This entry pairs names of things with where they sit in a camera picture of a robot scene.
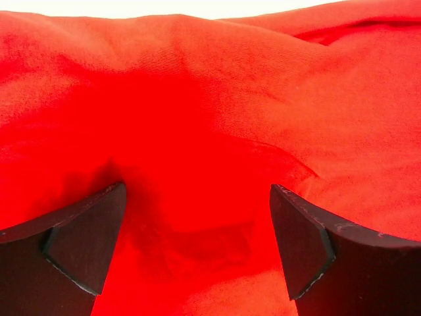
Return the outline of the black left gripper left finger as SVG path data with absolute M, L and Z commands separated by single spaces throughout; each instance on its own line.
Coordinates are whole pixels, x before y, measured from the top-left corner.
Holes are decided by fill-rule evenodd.
M 116 183 L 1 231 L 1 315 L 91 315 L 126 209 Z

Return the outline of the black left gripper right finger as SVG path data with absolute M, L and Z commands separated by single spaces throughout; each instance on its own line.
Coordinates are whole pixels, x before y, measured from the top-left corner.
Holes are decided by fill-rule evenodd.
M 419 315 L 420 243 L 366 228 L 274 184 L 270 212 L 299 315 Z

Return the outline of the red t shirt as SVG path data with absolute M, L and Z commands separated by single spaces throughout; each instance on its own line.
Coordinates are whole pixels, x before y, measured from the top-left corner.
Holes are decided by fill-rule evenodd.
M 420 238 L 420 2 L 205 20 L 1 13 L 1 227 L 122 181 L 95 315 L 295 315 L 281 184 Z

